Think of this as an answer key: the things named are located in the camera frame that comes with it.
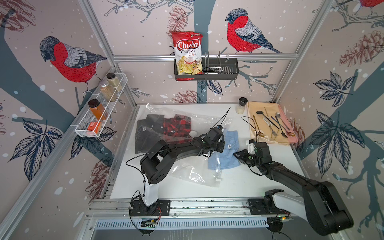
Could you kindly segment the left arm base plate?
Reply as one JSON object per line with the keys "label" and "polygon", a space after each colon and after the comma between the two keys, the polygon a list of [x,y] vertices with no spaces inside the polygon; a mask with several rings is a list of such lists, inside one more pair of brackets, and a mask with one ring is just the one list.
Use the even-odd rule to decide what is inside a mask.
{"label": "left arm base plate", "polygon": [[131,217],[154,217],[169,216],[171,208],[170,200],[157,200],[150,206],[145,205],[143,200],[133,200],[130,207]]}

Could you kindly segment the red black plaid cloth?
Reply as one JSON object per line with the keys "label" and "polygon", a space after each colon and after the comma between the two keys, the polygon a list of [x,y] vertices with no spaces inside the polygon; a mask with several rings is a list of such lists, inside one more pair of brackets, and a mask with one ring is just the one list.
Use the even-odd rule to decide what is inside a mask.
{"label": "red black plaid cloth", "polygon": [[185,115],[175,115],[173,118],[164,118],[163,140],[169,144],[182,144],[192,141],[191,118]]}

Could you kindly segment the blue cloth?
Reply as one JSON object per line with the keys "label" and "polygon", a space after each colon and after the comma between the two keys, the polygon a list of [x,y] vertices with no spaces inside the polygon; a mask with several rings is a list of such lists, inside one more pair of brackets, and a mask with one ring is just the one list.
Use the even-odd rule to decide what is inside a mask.
{"label": "blue cloth", "polygon": [[224,132],[225,147],[222,153],[213,152],[208,159],[209,170],[227,170],[238,167],[239,160],[234,156],[239,148],[239,137],[237,131]]}

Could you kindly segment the dark grey striped shirt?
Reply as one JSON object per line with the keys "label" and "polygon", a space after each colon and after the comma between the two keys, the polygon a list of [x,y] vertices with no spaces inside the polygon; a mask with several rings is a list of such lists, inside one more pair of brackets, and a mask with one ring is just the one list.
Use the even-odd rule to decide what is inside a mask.
{"label": "dark grey striped shirt", "polygon": [[164,115],[149,114],[137,121],[135,133],[135,153],[148,152],[158,141],[162,140]]}

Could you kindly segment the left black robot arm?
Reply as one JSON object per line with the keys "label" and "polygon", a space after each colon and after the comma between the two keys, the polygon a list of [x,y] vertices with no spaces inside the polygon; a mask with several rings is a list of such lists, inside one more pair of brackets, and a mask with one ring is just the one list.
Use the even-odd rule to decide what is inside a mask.
{"label": "left black robot arm", "polygon": [[216,125],[192,141],[181,144],[168,144],[158,141],[140,160],[141,172],[148,183],[142,196],[142,202],[150,207],[158,199],[159,186],[170,172],[174,163],[188,157],[210,157],[213,152],[221,153],[225,147],[223,127]]}

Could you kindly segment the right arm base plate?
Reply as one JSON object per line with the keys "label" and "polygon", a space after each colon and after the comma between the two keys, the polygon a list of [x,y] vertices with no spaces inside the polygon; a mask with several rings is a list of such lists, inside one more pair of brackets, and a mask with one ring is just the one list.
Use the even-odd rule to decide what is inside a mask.
{"label": "right arm base plate", "polygon": [[272,200],[268,198],[248,199],[246,208],[250,210],[251,215],[290,215],[291,213],[279,209]]}

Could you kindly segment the clear plastic vacuum bag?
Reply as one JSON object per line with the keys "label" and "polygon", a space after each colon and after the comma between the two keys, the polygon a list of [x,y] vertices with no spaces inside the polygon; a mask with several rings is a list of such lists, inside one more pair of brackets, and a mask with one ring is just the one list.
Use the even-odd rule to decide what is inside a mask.
{"label": "clear plastic vacuum bag", "polygon": [[135,131],[135,153],[142,154],[140,170],[146,182],[160,183],[179,160],[222,153],[228,113],[219,118],[146,104]]}

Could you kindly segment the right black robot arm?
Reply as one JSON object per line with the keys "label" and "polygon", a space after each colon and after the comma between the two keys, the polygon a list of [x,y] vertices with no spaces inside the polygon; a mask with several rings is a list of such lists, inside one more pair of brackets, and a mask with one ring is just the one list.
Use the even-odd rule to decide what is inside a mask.
{"label": "right black robot arm", "polygon": [[273,161],[267,143],[250,141],[248,149],[233,155],[249,168],[258,168],[258,176],[281,183],[296,193],[292,196],[274,189],[265,192],[263,198],[248,199],[251,215],[294,214],[321,236],[354,226],[352,215],[332,183],[311,180]]}

